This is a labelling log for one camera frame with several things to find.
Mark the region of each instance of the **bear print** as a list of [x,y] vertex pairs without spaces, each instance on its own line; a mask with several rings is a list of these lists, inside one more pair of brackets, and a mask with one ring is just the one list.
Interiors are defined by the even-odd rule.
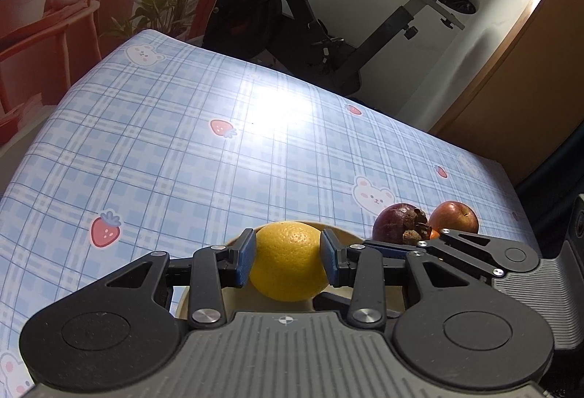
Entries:
[[11,398],[19,398],[33,386],[26,365],[11,352],[0,355],[0,371],[0,379]]
[[163,54],[154,52],[154,47],[150,44],[130,46],[126,48],[126,55],[131,62],[140,67],[150,67],[165,59]]
[[378,189],[364,177],[355,179],[353,198],[361,209],[365,209],[373,215],[379,215],[383,209],[395,204],[395,195],[389,189]]

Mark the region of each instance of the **white flower pot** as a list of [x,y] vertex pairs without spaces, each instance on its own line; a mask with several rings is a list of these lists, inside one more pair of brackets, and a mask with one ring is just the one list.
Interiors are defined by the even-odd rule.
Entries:
[[0,38],[43,17],[46,0],[0,0]]

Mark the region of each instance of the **apple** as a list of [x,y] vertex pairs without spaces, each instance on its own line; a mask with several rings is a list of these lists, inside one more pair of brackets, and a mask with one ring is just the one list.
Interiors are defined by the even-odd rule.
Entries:
[[468,233],[478,233],[478,218],[472,209],[462,202],[442,202],[428,220],[434,230],[453,229]]
[[416,245],[430,238],[430,227],[422,209],[411,204],[394,204],[385,208],[373,224],[373,240]]

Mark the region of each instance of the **blue gripper pad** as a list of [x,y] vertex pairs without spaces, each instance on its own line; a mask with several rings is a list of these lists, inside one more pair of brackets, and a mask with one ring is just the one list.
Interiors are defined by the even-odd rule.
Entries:
[[363,244],[380,251],[384,258],[397,258],[398,260],[405,260],[406,255],[410,251],[424,252],[424,248],[385,243],[384,241],[365,240]]
[[331,229],[320,232],[320,261],[325,269],[326,278],[331,286],[341,286],[339,261],[347,262],[345,247],[339,242]]
[[256,251],[256,236],[253,229],[245,229],[230,246],[229,262],[235,266],[236,287],[245,286],[253,266]]

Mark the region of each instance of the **table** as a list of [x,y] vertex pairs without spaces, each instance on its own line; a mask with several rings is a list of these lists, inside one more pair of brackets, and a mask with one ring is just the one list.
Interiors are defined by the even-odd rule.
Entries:
[[[143,31],[71,88],[0,201],[0,350],[18,364],[28,317],[152,250],[188,257],[283,219],[369,237],[387,205],[429,213],[445,200],[471,206],[480,233],[537,248],[499,164],[279,72]],[[26,370],[9,379],[3,364],[16,398]]]

